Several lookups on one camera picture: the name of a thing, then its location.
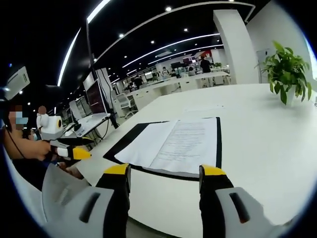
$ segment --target potted plant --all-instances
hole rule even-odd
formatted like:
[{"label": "potted plant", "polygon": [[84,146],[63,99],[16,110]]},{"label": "potted plant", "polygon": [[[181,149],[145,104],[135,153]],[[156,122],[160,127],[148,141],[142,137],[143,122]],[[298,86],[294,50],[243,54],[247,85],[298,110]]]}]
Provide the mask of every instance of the potted plant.
[{"label": "potted plant", "polygon": [[219,62],[214,63],[214,66],[215,66],[216,68],[218,68],[218,67],[219,67],[219,68],[221,68],[221,65],[222,65],[222,64],[221,64],[221,63],[219,63]]},{"label": "potted plant", "polygon": [[292,49],[282,47],[273,41],[276,52],[268,56],[264,62],[263,72],[267,72],[267,79],[272,93],[280,94],[281,101],[285,105],[291,105],[294,97],[302,96],[305,99],[306,92],[308,100],[312,95],[312,86],[305,78],[305,70],[309,64],[302,57],[295,56]]}]

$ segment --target computer monitor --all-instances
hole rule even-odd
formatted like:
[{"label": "computer monitor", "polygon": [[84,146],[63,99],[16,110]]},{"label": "computer monitor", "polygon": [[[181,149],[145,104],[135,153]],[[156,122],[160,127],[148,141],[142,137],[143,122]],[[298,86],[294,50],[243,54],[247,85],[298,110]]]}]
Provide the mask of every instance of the computer monitor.
[{"label": "computer monitor", "polygon": [[91,112],[93,114],[106,113],[102,95],[100,92],[99,83],[97,80],[91,85],[91,87],[88,90],[86,90],[86,93]]}]

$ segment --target white table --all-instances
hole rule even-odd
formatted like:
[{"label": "white table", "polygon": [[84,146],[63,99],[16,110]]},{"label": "white table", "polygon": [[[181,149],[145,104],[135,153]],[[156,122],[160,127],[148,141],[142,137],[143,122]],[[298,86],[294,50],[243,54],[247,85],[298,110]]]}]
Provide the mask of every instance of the white table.
[{"label": "white table", "polygon": [[[301,211],[317,178],[317,107],[312,102],[285,107],[268,84],[230,85],[161,96],[101,142],[78,169],[95,185],[115,163],[103,155],[141,122],[218,116],[222,169],[282,224]],[[199,111],[199,107],[208,107]],[[184,113],[184,109],[196,110]],[[199,183],[132,169],[129,216],[158,231],[202,237]]]},{"label": "white table", "polygon": [[65,136],[70,136],[73,133],[79,137],[85,136],[92,130],[96,129],[100,124],[108,120],[109,117],[110,113],[97,113],[81,118],[78,120],[78,123],[82,125],[81,128],[78,131],[71,129],[65,133]]},{"label": "white table", "polygon": [[197,74],[194,76],[187,76],[182,78],[172,77],[172,78],[151,83],[150,86],[133,91],[127,94],[127,96],[128,97],[132,96],[138,110],[141,110],[143,107],[148,105],[150,102],[154,101],[156,98],[162,95],[171,94],[172,92],[177,91],[178,84],[180,85],[181,91],[195,90],[198,88],[202,88],[201,82],[199,81],[200,79],[228,76],[228,75],[229,74],[227,72],[219,71],[219,72],[202,73],[202,74]]}]

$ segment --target paper sheet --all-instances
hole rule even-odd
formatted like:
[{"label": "paper sheet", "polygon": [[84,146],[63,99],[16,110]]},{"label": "paper sheet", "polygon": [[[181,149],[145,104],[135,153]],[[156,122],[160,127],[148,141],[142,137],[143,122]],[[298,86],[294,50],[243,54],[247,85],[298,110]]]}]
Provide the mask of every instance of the paper sheet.
[{"label": "paper sheet", "polygon": [[134,165],[198,174],[199,165],[216,165],[217,120],[191,119],[148,125],[115,155]]},{"label": "paper sheet", "polygon": [[180,120],[150,168],[198,174],[201,164],[215,166],[216,156],[216,118]]},{"label": "paper sheet", "polygon": [[127,147],[115,155],[124,163],[149,167],[176,121],[149,124]]}]

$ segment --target black folder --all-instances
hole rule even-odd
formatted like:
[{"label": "black folder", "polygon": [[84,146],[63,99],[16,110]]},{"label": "black folder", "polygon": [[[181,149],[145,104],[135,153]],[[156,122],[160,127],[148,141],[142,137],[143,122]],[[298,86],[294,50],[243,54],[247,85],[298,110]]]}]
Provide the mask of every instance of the black folder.
[{"label": "black folder", "polygon": [[[222,143],[221,143],[221,125],[220,118],[217,119],[217,156],[216,156],[216,167],[221,169],[221,160],[222,160]],[[165,123],[167,121],[157,121],[150,123],[139,123],[135,125],[128,133],[126,133],[107,153],[105,153],[104,158],[110,161],[113,161],[117,164],[123,164],[123,162],[117,160],[114,156],[123,150],[126,146],[128,146],[149,124],[153,123]],[[182,179],[182,180],[190,180],[190,181],[198,181],[199,180],[199,171],[197,174],[190,174],[184,172],[170,172],[166,170],[155,170],[144,168],[141,166],[131,165],[133,169],[143,171],[145,173],[150,173],[153,175],[164,176],[173,179]]]}]

